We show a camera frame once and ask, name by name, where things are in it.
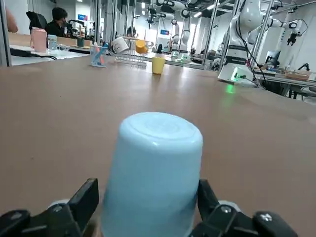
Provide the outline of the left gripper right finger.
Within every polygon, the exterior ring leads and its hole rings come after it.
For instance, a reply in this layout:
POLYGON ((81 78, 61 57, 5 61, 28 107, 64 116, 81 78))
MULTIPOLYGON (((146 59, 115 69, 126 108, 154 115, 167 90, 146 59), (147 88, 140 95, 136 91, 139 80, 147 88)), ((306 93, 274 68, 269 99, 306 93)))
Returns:
POLYGON ((221 204, 206 179, 200 179, 197 206, 201 217, 194 237, 296 237, 298 234, 276 213, 257 211, 248 217, 232 204, 221 204))

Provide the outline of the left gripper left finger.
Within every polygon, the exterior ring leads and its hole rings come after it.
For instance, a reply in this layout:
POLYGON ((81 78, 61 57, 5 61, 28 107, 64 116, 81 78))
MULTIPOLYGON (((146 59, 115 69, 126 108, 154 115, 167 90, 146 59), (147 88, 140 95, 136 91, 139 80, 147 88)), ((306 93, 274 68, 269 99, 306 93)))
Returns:
POLYGON ((56 203, 42 213, 26 209, 0 216, 2 237, 81 237, 99 204, 98 179, 89 178, 66 202, 56 203))

